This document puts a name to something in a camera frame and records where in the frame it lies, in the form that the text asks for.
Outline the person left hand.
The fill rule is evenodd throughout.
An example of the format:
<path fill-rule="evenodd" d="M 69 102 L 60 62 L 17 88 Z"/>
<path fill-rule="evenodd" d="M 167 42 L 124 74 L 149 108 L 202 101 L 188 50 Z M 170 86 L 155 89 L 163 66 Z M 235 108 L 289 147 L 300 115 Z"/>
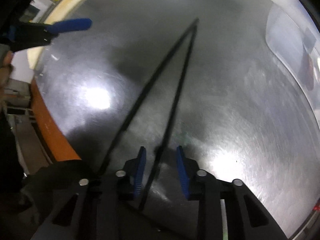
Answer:
<path fill-rule="evenodd" d="M 4 95 L 4 88 L 8 84 L 9 78 L 11 76 L 11 73 L 13 71 L 13 66 L 11 65 L 12 59 L 14 57 L 14 53 L 12 51 L 8 51 L 3 59 L 3 63 L 1 66 L 1 85 L 0 85 L 0 94 L 1 94 L 1 100 L 3 99 Z"/>

